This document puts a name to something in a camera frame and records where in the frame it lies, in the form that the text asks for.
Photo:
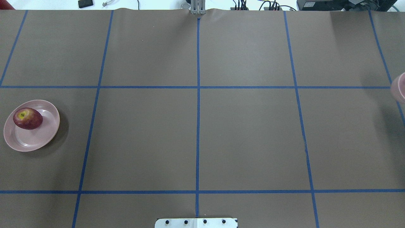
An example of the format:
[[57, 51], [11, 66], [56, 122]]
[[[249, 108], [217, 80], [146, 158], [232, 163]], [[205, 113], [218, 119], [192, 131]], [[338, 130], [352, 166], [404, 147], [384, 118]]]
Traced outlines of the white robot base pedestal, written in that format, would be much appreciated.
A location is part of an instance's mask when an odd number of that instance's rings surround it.
[[157, 219], [155, 228], [237, 228], [236, 218], [172, 218]]

